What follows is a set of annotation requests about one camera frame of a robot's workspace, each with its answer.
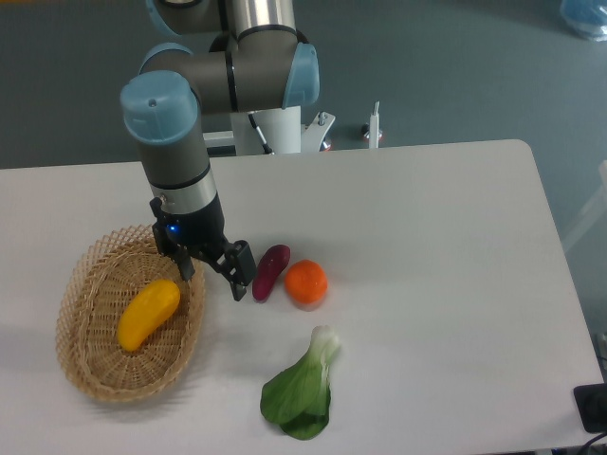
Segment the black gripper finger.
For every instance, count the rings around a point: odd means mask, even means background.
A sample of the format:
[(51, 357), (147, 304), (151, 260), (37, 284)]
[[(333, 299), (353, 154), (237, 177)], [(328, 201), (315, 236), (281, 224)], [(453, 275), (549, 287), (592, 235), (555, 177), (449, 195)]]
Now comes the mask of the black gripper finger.
[(190, 281), (195, 273), (195, 269), (187, 249), (183, 246), (177, 246), (176, 250), (172, 253), (171, 258), (179, 270), (181, 279), (184, 282)]
[(212, 269), (230, 285), (232, 297), (240, 301), (257, 274), (257, 265), (248, 242), (223, 239), (210, 262)]

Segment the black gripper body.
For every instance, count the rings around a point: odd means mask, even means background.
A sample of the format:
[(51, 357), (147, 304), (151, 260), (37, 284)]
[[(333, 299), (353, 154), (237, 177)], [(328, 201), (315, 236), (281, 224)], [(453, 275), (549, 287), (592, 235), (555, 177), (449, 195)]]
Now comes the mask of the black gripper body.
[(175, 255), (178, 250), (206, 263), (217, 262), (228, 240), (224, 235), (225, 218), (218, 195), (204, 208), (185, 214), (170, 214), (155, 197), (150, 207), (156, 222), (152, 226), (156, 247), (161, 255)]

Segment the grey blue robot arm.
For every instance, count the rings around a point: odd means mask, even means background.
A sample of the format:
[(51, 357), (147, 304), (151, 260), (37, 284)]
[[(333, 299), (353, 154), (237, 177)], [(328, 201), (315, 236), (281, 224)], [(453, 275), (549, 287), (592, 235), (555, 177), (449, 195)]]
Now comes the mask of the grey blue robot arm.
[(300, 110), (320, 94), (318, 55), (297, 29), (289, 1), (150, 1), (153, 23), (174, 36), (213, 31), (210, 51), (167, 43), (151, 49), (120, 92), (125, 127), (153, 193), (156, 246), (181, 277), (209, 264), (246, 294), (256, 264), (245, 241), (224, 233), (224, 214), (201, 129), (203, 115), (229, 114), (236, 140), (265, 155), (301, 149)]

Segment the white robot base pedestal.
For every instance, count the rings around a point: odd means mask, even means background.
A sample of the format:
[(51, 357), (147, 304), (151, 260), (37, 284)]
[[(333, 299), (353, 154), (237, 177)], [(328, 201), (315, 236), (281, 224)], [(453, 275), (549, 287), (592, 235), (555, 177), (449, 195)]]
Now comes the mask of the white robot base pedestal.
[(276, 155), (314, 154), (331, 149), (329, 131), (336, 117), (320, 111), (309, 124), (302, 123), (301, 108), (271, 109), (251, 113), (254, 129), (245, 113), (230, 114), (231, 129), (203, 133), (210, 155), (219, 155), (219, 149), (232, 148), (238, 156), (263, 155), (262, 139)]

